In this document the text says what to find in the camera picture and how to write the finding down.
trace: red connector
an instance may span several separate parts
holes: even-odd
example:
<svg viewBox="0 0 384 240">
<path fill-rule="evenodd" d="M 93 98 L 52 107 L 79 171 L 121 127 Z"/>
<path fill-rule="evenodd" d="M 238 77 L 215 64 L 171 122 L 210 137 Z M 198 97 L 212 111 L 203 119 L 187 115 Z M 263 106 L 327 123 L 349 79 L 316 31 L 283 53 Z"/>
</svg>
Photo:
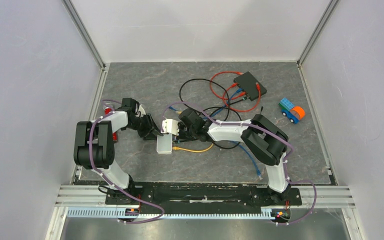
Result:
<svg viewBox="0 0 384 240">
<path fill-rule="evenodd" d="M 110 112 L 111 112 L 111 108 L 109 108 L 109 107 L 106 107 L 106 108 L 103 110 L 103 113 L 104 113 L 105 115 L 109 114 Z M 117 132 L 114 132 L 114 133 L 112 134 L 112 141 L 113 141 L 114 143 L 116 143 L 116 142 L 119 141 L 119 135 L 117 134 Z"/>
</svg>

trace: black mounting plate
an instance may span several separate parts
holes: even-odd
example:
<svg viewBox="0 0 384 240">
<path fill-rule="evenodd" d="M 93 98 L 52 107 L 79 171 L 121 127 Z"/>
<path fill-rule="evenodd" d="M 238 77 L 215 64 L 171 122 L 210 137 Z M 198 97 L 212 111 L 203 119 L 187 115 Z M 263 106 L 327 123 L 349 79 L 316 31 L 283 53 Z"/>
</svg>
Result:
<svg viewBox="0 0 384 240">
<path fill-rule="evenodd" d="M 274 203 L 267 187 L 256 184 L 135 182 L 137 196 L 164 208 L 166 214 L 260 214 L 261 207 L 284 206 L 285 201 Z M 114 191 L 107 194 L 107 205 L 138 205 L 128 203 L 126 196 Z M 291 206 L 302 205 L 298 188 L 287 194 Z M 158 214 L 158 208 L 142 204 L 142 214 Z"/>
</svg>

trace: gray wall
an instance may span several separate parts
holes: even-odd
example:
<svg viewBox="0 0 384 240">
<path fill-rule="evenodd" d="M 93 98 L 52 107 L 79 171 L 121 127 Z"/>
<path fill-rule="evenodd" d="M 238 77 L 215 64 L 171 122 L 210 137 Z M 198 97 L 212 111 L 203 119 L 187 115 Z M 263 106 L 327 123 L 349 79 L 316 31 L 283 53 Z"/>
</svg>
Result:
<svg viewBox="0 0 384 240">
<path fill-rule="evenodd" d="M 60 0 L 0 0 L 0 239 L 44 239 L 98 79 Z"/>
<path fill-rule="evenodd" d="M 336 175 L 384 239 L 384 1 L 340 1 L 303 70 Z"/>
</svg>

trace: table surface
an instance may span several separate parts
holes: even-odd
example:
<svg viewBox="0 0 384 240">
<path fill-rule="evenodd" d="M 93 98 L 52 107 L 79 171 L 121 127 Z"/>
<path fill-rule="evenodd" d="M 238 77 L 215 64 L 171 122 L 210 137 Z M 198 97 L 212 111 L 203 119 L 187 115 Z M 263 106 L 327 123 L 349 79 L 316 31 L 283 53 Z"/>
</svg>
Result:
<svg viewBox="0 0 384 240">
<path fill-rule="evenodd" d="M 133 98 L 140 102 L 147 113 L 151 113 L 155 122 L 161 124 L 161 116 L 167 105 L 179 101 L 179 88 L 194 78 L 210 79 L 221 71 L 251 72 L 267 89 L 261 97 L 258 107 L 250 112 L 241 113 L 242 119 L 251 119 L 260 113 L 275 123 L 288 136 L 295 152 L 288 159 L 288 172 L 293 181 L 312 180 L 316 184 L 330 184 L 328 167 L 325 161 L 315 123 L 296 63 L 294 62 L 129 62 L 111 63 L 102 92 L 102 99 L 121 101 Z M 235 74 L 222 74 L 215 82 L 228 88 Z M 223 90 L 214 86 L 221 95 Z M 296 106 L 305 110 L 305 117 L 293 124 L 284 117 L 279 107 L 282 98 L 288 98 Z M 222 106 L 206 81 L 192 81 L 182 90 L 184 101 L 195 103 L 203 109 Z M 255 101 L 246 100 L 235 105 L 237 109 L 249 109 Z M 175 108 L 184 110 L 185 106 Z M 223 110 L 216 118 L 224 119 Z M 178 115 L 168 110 L 167 118 L 178 119 Z M 237 121 L 232 113 L 229 121 Z M 262 179 L 256 174 L 255 167 L 245 152 L 236 147 L 225 150 L 216 146 L 203 153 L 174 150 L 172 154 L 158 154 L 156 141 L 143 141 L 136 131 L 127 129 L 118 133 L 119 142 L 115 144 L 115 161 L 134 181 L 144 182 L 217 182 L 217 183 L 267 183 L 268 177 L 264 165 L 256 160 L 262 173 Z M 202 150 L 209 142 L 184 142 L 176 146 Z M 220 145 L 231 146 L 230 142 Z M 80 180 L 100 180 L 90 170 L 82 169 Z"/>
</svg>

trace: white wall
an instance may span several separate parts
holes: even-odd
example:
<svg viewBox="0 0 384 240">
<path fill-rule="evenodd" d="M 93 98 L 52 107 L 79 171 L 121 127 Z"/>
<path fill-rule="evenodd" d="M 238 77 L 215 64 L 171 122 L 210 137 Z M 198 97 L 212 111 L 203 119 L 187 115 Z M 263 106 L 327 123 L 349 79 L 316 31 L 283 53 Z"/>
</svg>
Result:
<svg viewBox="0 0 384 240">
<path fill-rule="evenodd" d="M 337 177 L 384 239 L 384 1 L 340 1 L 303 73 Z"/>
<path fill-rule="evenodd" d="M 98 79 L 60 0 L 0 0 L 0 239 L 45 238 Z"/>
<path fill-rule="evenodd" d="M 73 0 L 106 62 L 297 60 L 329 0 Z"/>
</svg>

